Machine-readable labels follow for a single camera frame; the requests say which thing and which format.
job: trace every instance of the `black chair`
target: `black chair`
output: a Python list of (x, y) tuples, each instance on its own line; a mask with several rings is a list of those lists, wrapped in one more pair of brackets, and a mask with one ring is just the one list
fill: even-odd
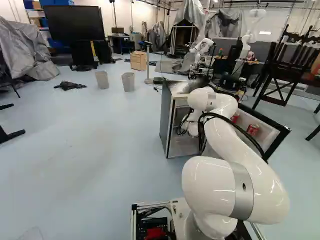
[[(320, 103), (319, 103), (319, 105), (316, 107), (314, 113), (317, 114), (319, 111), (320, 111)], [(319, 124), (319, 126), (318, 126), (312, 133), (310, 133), (309, 136), (307, 136), (307, 137), (305, 138), (305, 140), (310, 141), (310, 140), (311, 140), (315, 135), (317, 135), (319, 132), (320, 132), (320, 124)]]
[[(286, 106), (297, 84), (304, 83), (303, 75), (307, 73), (308, 70), (310, 70), (312, 63), (315, 61), (320, 52), (319, 49), (315, 49), (313, 47), (298, 45), (290, 61), (285, 62), (282, 61), (282, 59), (285, 55), (287, 46), (288, 45), (283, 42), (276, 44), (276, 46), (275, 43), (271, 44), (271, 52), (269, 52), (270, 60), (266, 64), (263, 73), (263, 77), (266, 78), (266, 80), (255, 103), (252, 106), (252, 109), (255, 109), (257, 107), (260, 100), (264, 100), (266, 102), (277, 104), (280, 106)], [(272, 80), (274, 80), (276, 88), (266, 93), (268, 86)], [(287, 83), (279, 86), (278, 80), (282, 80)], [(257, 93), (261, 84), (262, 81), (260, 82), (260, 84), (258, 84), (255, 93)], [(291, 88), (289, 90), (289, 93), (284, 99), (281, 89), (290, 85)], [(279, 93), (280, 99), (268, 96), (275, 92)]]
[[(0, 110), (11, 108), (12, 106), (13, 106), (13, 104), (2, 105), (2, 106), (0, 106)], [(23, 130), (19, 130), (19, 131), (15, 131), (15, 132), (6, 134), (6, 132), (4, 131), (4, 129), (0, 125), (0, 144), (4, 143), (6, 141), (9, 141), (11, 139), (14, 139), (22, 134), (25, 134), (25, 133), (26, 133), (26, 131), (23, 129)]]

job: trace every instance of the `cardboard box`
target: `cardboard box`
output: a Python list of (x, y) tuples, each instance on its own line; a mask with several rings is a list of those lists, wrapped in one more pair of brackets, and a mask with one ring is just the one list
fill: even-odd
[(147, 69), (147, 53), (143, 51), (134, 51), (130, 53), (131, 68), (135, 70)]
[(32, 6), (33, 6), (33, 9), (42, 9), (39, 1), (33, 1)]
[(36, 25), (38, 28), (41, 28), (40, 20), (37, 17), (30, 17), (30, 23)]

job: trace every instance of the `black cloth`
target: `black cloth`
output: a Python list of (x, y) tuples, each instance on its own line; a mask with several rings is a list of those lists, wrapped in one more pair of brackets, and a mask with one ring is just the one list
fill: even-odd
[(68, 91), (70, 89), (83, 89), (86, 88), (86, 85), (82, 85), (82, 84), (77, 84), (74, 82), (69, 82), (69, 81), (62, 81), (59, 85), (54, 86), (55, 89), (63, 89), (65, 91)]

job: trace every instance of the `red component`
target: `red component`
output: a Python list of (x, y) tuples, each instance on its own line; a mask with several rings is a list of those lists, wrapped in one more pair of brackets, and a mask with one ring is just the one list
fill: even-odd
[(236, 112), (230, 120), (235, 124), (238, 121), (239, 116), (240, 114)]
[(250, 134), (251, 136), (257, 135), (257, 132), (259, 131), (259, 125), (258, 124), (249, 124), (248, 128), (246, 129), (246, 132)]
[(152, 240), (160, 237), (165, 237), (166, 233), (160, 227), (150, 228), (146, 230), (147, 235), (144, 240)]

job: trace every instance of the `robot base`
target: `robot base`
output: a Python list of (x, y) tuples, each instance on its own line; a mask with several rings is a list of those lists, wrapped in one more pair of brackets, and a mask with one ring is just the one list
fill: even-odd
[(214, 235), (208, 237), (199, 229), (197, 220), (184, 198), (172, 200), (170, 209), (177, 240), (224, 240), (223, 235), (226, 237), (230, 235), (237, 225), (236, 219), (211, 215), (210, 221), (214, 225), (214, 230), (210, 233)]
[[(174, 233), (176, 240), (211, 240), (205, 236), (197, 227), (193, 214), (184, 198), (177, 198), (167, 202), (156, 202), (152, 204), (137, 203), (131, 206), (131, 240), (144, 240), (148, 228), (140, 224), (146, 213), (153, 212), (149, 217), (153, 217), (157, 224), (167, 218), (167, 230)], [(254, 234), (260, 240), (266, 240), (255, 223), (250, 223)], [(236, 229), (225, 238), (225, 240), (252, 240), (246, 225), (241, 220), (237, 221)]]

